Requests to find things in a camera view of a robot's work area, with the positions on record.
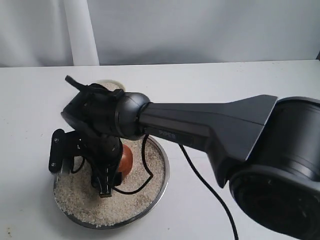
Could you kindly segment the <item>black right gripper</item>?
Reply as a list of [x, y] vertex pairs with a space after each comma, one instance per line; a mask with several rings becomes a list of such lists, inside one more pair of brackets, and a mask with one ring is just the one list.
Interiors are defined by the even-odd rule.
[[92, 175], [97, 175], [99, 196], [109, 198], [112, 188], [109, 185], [109, 176], [114, 175], [113, 186], [122, 184], [123, 175], [117, 172], [123, 155], [123, 144], [119, 137], [102, 135], [93, 137], [82, 134], [82, 156], [89, 163]]

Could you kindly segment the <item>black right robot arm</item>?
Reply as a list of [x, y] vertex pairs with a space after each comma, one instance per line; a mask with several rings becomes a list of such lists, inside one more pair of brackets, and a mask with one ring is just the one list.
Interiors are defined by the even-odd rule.
[[62, 117], [88, 137], [152, 135], [207, 154], [217, 184], [265, 228], [320, 237], [320, 102], [257, 95], [227, 103], [152, 103], [80, 85]]

